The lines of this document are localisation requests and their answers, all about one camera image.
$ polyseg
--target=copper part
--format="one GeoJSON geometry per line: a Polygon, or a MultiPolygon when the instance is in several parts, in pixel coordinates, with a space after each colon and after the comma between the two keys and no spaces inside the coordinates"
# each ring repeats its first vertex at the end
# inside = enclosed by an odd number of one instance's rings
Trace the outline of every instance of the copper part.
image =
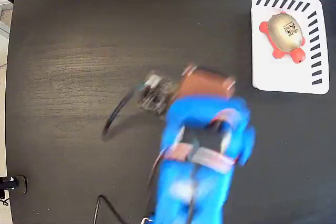
{"type": "Polygon", "coordinates": [[[235,79],[197,68],[190,64],[183,72],[174,100],[186,95],[218,95],[229,99],[235,91],[235,79]]]}

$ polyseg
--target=gold turtle shell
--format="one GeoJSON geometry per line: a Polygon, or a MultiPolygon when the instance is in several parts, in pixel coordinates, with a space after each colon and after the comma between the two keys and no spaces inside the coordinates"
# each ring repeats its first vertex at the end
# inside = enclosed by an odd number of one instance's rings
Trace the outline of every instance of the gold turtle shell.
{"type": "Polygon", "coordinates": [[[283,52],[292,52],[302,44],[301,27],[287,13],[273,15],[267,22],[267,28],[272,41],[283,52]]]}

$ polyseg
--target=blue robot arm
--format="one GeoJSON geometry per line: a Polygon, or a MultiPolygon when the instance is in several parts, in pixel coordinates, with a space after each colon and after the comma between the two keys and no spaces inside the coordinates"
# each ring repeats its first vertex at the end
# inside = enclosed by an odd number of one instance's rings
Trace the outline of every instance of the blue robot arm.
{"type": "MultiPolygon", "coordinates": [[[[204,128],[221,112],[234,111],[233,129],[225,155],[244,165],[249,159],[254,143],[255,130],[247,127],[249,110],[242,99],[229,101],[215,96],[190,96],[175,101],[167,112],[166,126],[162,134],[161,151],[169,148],[181,139],[182,128],[204,128]]],[[[188,207],[195,164],[164,159],[160,165],[159,182],[156,194],[155,215],[152,224],[185,224],[188,219],[188,207]]],[[[231,184],[234,166],[227,173],[219,173],[209,167],[198,168],[194,176],[197,181],[197,198],[193,223],[221,224],[223,205],[231,184]]]]}

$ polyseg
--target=wood grain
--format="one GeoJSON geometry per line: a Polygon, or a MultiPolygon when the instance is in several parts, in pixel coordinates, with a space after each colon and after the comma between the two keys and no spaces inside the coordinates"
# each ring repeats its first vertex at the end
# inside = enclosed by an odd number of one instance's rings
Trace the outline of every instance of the wood grain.
{"type": "MultiPolygon", "coordinates": [[[[321,1],[332,56],[335,0],[321,1]]],[[[260,92],[251,86],[250,30],[250,0],[15,0],[7,167],[28,177],[29,192],[10,196],[13,222],[90,223],[103,193],[139,223],[163,122],[133,103],[111,140],[101,130],[148,71],[178,77],[193,61],[236,76],[257,128],[256,149],[225,206],[227,223],[328,223],[336,202],[335,59],[327,95],[260,92]]],[[[100,221],[109,218],[104,211],[100,221]]]]}

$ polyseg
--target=white tray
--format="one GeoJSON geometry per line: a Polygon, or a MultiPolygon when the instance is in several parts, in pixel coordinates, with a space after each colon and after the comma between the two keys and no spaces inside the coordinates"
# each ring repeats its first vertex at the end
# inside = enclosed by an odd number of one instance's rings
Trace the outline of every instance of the white tray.
{"type": "Polygon", "coordinates": [[[329,90],[326,29],[319,0],[252,0],[253,86],[260,90],[325,94],[329,90]],[[295,64],[289,55],[272,56],[273,48],[259,25],[286,12],[299,23],[306,43],[305,61],[295,64]]]}

